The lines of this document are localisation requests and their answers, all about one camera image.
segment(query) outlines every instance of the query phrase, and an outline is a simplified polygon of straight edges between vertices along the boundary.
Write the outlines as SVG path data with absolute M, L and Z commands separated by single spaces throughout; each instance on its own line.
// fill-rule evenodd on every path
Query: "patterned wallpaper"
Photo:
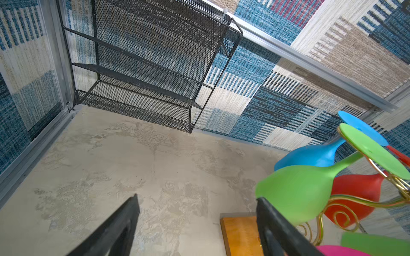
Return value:
M 63 107 L 37 1 L 0 8 L 1 174 Z
M 381 97 L 410 78 L 409 1 L 212 2 Z M 221 69 L 217 58 L 205 82 Z M 285 150 L 332 137 L 337 111 L 359 116 L 371 107 L 246 39 L 216 86 L 197 128 Z

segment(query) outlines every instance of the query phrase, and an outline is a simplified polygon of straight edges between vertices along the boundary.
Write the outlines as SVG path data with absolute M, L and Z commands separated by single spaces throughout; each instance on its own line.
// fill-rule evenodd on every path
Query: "orange wooden board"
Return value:
M 256 217 L 226 217 L 221 219 L 227 256 L 263 256 Z

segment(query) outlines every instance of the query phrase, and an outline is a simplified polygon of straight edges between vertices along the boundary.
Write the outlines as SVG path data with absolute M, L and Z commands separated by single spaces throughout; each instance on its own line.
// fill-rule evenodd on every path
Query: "green wine glass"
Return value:
M 315 218 L 325 208 L 333 179 L 363 154 L 389 172 L 410 177 L 394 156 L 361 131 L 342 123 L 338 132 L 349 143 L 356 141 L 355 147 L 360 150 L 330 167 L 292 165 L 281 168 L 256 185 L 256 197 L 265 197 L 290 223 L 298 225 Z
M 362 251 L 371 256 L 408 256 L 410 242 L 386 236 L 344 232 L 341 246 Z

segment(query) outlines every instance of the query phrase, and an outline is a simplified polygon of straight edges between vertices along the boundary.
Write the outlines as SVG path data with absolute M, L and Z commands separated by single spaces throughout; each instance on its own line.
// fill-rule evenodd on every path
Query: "gold wire holder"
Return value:
M 360 227 L 360 222 L 359 219 L 357 217 L 357 215 L 346 205 L 344 204 L 339 204 L 339 203 L 334 203 L 334 201 L 336 200 L 348 200 L 348 201 L 352 201 L 358 204 L 362 204 L 362 205 L 366 205 L 369 207 L 374 207 L 374 208 L 395 208 L 395 207 L 400 207 L 406 204 L 410 204 L 410 185 L 404 181 L 402 178 L 397 177 L 394 174 L 391 174 L 389 172 L 383 172 L 382 170 L 380 170 L 377 165 L 373 162 L 373 160 L 371 160 L 368 156 L 366 156 L 363 152 L 361 152 L 358 148 L 356 148 L 352 143 L 349 142 L 349 140 L 347 140 L 343 134 L 340 132 L 339 127 L 337 128 L 337 131 L 339 132 L 340 136 L 345 139 L 354 149 L 356 149 L 358 152 L 362 153 L 365 158 L 367 159 L 367 161 L 370 163 L 370 165 L 380 174 L 382 175 L 386 180 L 388 180 L 390 183 L 392 183 L 397 190 L 399 191 L 399 196 L 395 197 L 389 201 L 386 202 L 374 202 L 371 200 L 367 200 L 364 198 L 360 198 L 360 197 L 355 197 L 352 195 L 332 195 L 329 198 L 328 204 L 326 205 L 326 207 L 323 209 L 323 211 L 316 217 L 316 223 L 317 223 L 317 234 L 316 234 L 316 238 L 313 240 L 312 244 L 315 246 L 318 246 L 322 243 L 323 240 L 323 214 L 326 212 L 326 210 L 331 207 L 331 206 L 342 206 L 344 208 L 346 208 L 348 211 L 350 211 L 352 213 L 352 215 L 355 218 L 355 227 L 353 229 L 346 229 L 343 228 L 337 221 L 336 216 L 338 214 L 343 214 L 346 219 L 347 219 L 347 223 L 350 222 L 350 217 L 348 216 L 348 214 L 346 212 L 343 211 L 337 211 L 333 214 L 333 220 L 335 221 L 335 224 L 343 229 L 344 231 L 349 231 L 349 232 L 355 232 L 359 229 Z M 310 229 L 310 234 L 312 234 L 312 230 L 310 228 L 310 225 L 307 225 L 308 228 Z
M 309 240 L 309 242 L 312 242 L 312 239 L 313 239 L 312 228 L 310 227 L 309 223 L 305 222 L 304 224 L 297 225 L 297 227 L 303 228 L 303 230 L 304 230 L 304 234 L 303 234 L 304 237 L 307 237 L 307 235 L 308 235 L 308 230 L 309 230 L 309 239 L 308 239 L 308 240 Z

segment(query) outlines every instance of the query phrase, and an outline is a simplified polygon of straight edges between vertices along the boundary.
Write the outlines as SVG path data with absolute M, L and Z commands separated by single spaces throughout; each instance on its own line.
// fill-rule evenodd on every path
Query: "wire shelf rack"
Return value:
M 91 0 L 93 34 L 64 26 L 57 7 L 71 32 L 67 51 L 73 34 L 95 43 L 96 64 L 72 63 L 98 77 L 89 91 L 76 91 L 77 103 L 189 133 L 192 108 L 202 112 L 214 90 L 203 82 L 215 56 L 225 56 L 225 70 L 243 35 L 201 0 Z M 200 106 L 203 86 L 211 92 Z

